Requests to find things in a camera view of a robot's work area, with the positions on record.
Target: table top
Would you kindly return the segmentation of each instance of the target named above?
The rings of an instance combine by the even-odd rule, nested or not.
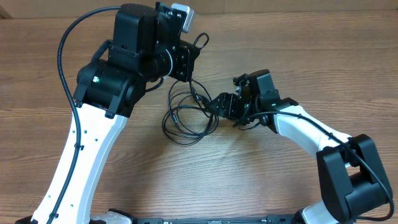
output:
[[[0,21],[1,223],[33,213],[62,153],[71,112],[56,51],[73,20]],[[89,18],[70,34],[63,66],[72,92],[79,69],[112,37],[113,23],[112,16]],[[213,97],[233,92],[233,77],[268,68],[281,97],[295,99],[332,128],[371,136],[397,195],[397,11],[198,16],[183,39],[192,42],[200,32],[210,42],[193,77]],[[117,208],[138,217],[263,217],[321,200],[316,160],[267,128],[240,131],[222,120],[196,145],[169,141],[161,120],[172,83],[167,79],[134,107],[106,162],[92,213]]]

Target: wooden table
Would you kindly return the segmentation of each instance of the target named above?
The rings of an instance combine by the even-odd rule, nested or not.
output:
[[[33,213],[62,153],[71,112],[55,56],[72,21],[0,21],[0,223]],[[72,91],[79,69],[112,37],[113,22],[113,16],[90,18],[71,33],[63,64]],[[397,11],[198,16],[183,38],[192,42],[203,31],[210,43],[194,77],[213,97],[232,92],[233,77],[268,68],[281,97],[337,130],[371,136],[398,194]],[[316,161],[267,128],[242,132],[222,120],[194,146],[170,142],[160,122],[172,83],[134,108],[92,213],[114,207],[138,217],[259,217],[294,213],[321,199]],[[398,215],[389,221],[396,222]]]

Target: wooden surface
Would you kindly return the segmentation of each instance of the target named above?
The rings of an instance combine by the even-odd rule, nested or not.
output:
[[[71,112],[55,56],[72,21],[0,21],[0,223],[32,214],[62,153]],[[70,34],[63,65],[72,91],[113,23],[91,18]],[[213,97],[232,92],[233,77],[268,68],[281,97],[339,131],[371,136],[398,194],[398,11],[199,16],[184,39],[203,31],[210,42],[194,77]],[[258,217],[321,199],[316,161],[267,128],[242,132],[222,120],[194,146],[170,142],[160,122],[172,82],[135,106],[99,180],[93,213],[112,207],[138,217]],[[398,215],[389,223],[397,222]]]
[[[78,17],[98,7],[138,3],[155,6],[157,0],[0,0],[5,18]],[[398,0],[163,0],[186,4],[200,14],[242,12],[308,12],[395,10]]]

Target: robotic arm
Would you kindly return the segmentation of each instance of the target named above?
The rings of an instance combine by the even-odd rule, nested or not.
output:
[[[205,108],[234,121],[235,126],[258,120],[257,125],[267,126],[305,149],[318,162],[321,202],[292,215],[238,220],[136,218],[115,209],[90,216],[95,188],[112,145],[134,105],[145,92],[154,89],[146,89],[146,83],[160,79],[160,86],[164,76],[191,81],[193,64],[201,50],[196,46],[198,39],[193,44],[180,40],[181,32],[188,32],[193,21],[193,11],[187,6],[168,7],[158,2],[155,9],[138,4],[112,9],[119,9],[113,40],[104,42],[91,62],[79,71],[71,128],[53,181],[34,214],[16,223],[332,224],[352,222],[360,214],[388,202],[389,216],[392,215],[391,186],[373,141],[364,134],[351,137],[335,131],[311,117],[296,101],[281,100],[269,71],[260,70],[234,78],[238,94],[222,93],[205,102]],[[108,9],[84,15],[68,31],[86,17],[105,10]],[[58,51],[61,78],[60,55],[68,31]],[[100,59],[106,50],[108,60]],[[67,86],[65,91],[69,98]],[[359,166],[360,172],[349,176],[347,166]]]

